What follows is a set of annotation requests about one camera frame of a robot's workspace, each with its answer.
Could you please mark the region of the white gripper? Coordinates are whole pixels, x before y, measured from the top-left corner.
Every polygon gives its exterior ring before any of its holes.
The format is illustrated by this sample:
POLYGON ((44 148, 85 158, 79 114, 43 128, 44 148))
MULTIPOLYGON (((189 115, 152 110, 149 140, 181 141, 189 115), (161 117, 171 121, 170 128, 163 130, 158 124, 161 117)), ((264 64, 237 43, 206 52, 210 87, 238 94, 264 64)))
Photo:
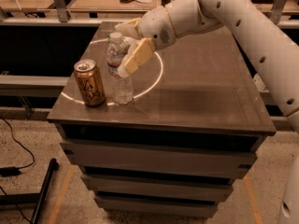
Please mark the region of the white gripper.
POLYGON ((115 30, 124 36, 130 36, 125 38, 129 49, 118 67, 120 77, 129 77, 152 57, 155 49, 164 49, 177 40, 165 7, 156 7, 141 19, 135 18, 117 24, 115 30))

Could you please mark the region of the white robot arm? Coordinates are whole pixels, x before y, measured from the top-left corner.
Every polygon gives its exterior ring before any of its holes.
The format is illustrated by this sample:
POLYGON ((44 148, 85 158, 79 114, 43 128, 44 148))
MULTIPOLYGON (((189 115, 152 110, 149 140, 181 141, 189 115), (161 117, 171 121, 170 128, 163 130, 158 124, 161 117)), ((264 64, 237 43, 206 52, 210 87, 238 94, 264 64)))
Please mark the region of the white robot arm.
POLYGON ((116 31, 133 39, 118 71, 128 77, 155 50, 184 35, 222 26, 231 31, 284 117, 299 132, 299 47, 250 0, 175 0, 116 25, 116 31))

